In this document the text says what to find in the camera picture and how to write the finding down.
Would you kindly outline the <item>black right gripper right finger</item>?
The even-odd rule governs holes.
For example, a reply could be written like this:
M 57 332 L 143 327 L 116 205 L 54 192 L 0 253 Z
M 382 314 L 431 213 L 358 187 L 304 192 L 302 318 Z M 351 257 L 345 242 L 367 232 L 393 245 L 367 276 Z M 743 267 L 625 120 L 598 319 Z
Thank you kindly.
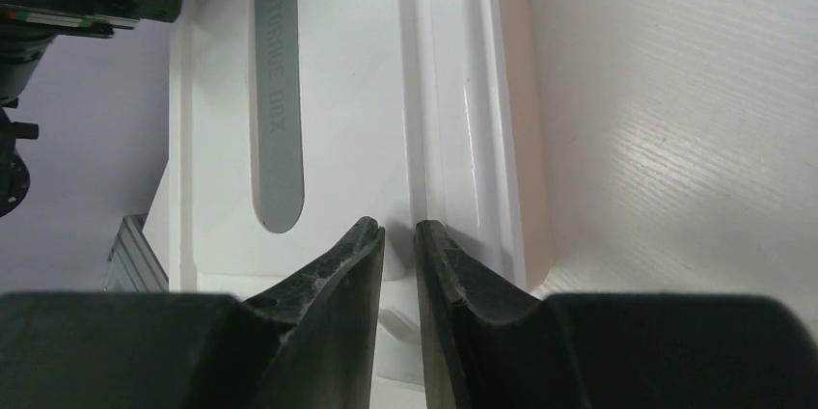
M 415 231 L 431 408 L 813 408 L 817 347 L 773 299 L 537 299 L 437 221 Z

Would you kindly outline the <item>white plastic tray lid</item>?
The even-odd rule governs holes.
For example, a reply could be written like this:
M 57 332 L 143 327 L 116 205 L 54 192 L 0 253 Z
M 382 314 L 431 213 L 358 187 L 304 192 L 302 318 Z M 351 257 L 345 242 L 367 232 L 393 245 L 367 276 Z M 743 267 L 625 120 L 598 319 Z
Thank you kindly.
M 423 384 L 413 234 L 527 283 L 499 0 L 183 0 L 147 236 L 172 291 L 249 297 L 386 230 L 374 372 Z

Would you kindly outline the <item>pink plastic bin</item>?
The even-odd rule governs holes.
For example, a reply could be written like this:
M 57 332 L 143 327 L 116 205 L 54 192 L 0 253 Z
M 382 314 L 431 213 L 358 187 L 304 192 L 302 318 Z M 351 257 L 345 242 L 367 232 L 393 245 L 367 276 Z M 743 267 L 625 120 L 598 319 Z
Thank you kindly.
M 545 134 L 530 0 L 499 0 L 511 132 L 522 217 L 526 288 L 535 291 L 555 260 Z

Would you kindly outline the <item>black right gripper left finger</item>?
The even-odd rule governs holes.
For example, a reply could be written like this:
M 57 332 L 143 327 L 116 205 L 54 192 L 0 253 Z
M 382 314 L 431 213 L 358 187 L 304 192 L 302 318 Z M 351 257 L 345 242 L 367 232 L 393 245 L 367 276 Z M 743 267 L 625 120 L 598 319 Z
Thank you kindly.
M 5 408 L 366 408 L 385 231 L 356 222 L 246 300 L 25 292 L 1 299 Z

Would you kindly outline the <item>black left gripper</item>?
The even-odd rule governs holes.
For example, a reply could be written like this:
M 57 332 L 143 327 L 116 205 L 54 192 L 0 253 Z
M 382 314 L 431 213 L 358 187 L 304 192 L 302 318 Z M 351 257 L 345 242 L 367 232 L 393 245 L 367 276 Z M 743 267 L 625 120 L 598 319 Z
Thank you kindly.
M 143 20 L 175 21 L 182 0 L 1 0 L 1 213 L 27 196 L 30 172 L 16 144 L 36 140 L 35 123 L 15 122 L 17 107 L 48 46 L 59 36 L 110 39 Z

